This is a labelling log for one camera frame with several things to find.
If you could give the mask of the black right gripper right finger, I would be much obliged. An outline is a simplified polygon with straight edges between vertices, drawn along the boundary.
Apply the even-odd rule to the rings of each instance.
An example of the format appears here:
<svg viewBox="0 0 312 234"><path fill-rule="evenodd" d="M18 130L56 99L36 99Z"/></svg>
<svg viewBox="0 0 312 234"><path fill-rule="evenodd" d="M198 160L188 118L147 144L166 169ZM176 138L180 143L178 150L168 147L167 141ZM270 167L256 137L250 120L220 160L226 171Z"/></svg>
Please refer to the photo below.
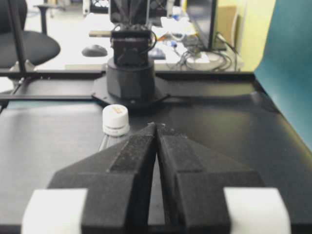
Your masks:
<svg viewBox="0 0 312 234"><path fill-rule="evenodd" d="M170 220L188 234L288 234L277 188L249 166L165 124L156 126L161 182Z"/></svg>

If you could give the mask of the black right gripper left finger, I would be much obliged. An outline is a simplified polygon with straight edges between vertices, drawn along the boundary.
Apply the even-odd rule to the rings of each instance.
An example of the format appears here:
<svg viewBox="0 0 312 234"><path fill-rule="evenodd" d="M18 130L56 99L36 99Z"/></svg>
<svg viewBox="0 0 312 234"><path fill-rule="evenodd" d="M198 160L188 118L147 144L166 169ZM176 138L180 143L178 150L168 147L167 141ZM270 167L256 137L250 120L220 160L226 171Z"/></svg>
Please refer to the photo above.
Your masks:
<svg viewBox="0 0 312 234"><path fill-rule="evenodd" d="M23 214L23 234L125 234L148 221L156 125L55 172Z"/></svg>

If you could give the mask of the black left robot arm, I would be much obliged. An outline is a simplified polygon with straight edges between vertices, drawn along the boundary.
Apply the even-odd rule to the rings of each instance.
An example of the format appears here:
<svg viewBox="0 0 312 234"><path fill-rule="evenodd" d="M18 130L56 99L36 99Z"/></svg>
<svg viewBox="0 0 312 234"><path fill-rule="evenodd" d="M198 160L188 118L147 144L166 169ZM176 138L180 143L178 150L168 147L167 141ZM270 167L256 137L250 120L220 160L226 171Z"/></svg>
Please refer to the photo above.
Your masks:
<svg viewBox="0 0 312 234"><path fill-rule="evenodd" d="M149 10L148 0L110 1L110 21L120 29L111 31L114 53L104 75L94 81L94 99L134 109L152 106L170 96L167 82L156 77L154 61L148 56L157 42L148 26Z"/></svg>

